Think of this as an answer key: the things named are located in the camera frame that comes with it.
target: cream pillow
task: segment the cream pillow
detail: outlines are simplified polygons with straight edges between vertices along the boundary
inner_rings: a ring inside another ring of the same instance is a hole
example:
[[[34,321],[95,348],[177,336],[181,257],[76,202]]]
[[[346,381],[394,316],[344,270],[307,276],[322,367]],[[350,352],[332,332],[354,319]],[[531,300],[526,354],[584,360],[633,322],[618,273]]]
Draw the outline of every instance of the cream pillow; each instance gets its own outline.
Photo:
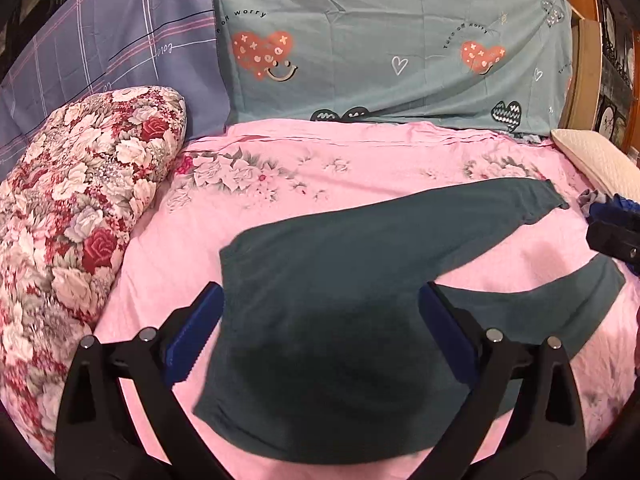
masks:
[[[598,132],[552,130],[560,150],[600,191],[640,202],[640,170]]]

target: floral pillow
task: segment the floral pillow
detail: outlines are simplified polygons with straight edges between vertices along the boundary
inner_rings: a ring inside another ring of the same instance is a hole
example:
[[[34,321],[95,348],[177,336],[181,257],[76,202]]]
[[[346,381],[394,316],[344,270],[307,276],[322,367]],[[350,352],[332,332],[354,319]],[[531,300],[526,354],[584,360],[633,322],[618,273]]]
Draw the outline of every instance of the floral pillow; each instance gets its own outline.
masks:
[[[95,94],[54,111],[0,185],[0,400],[45,459],[78,342],[185,129],[172,89]]]

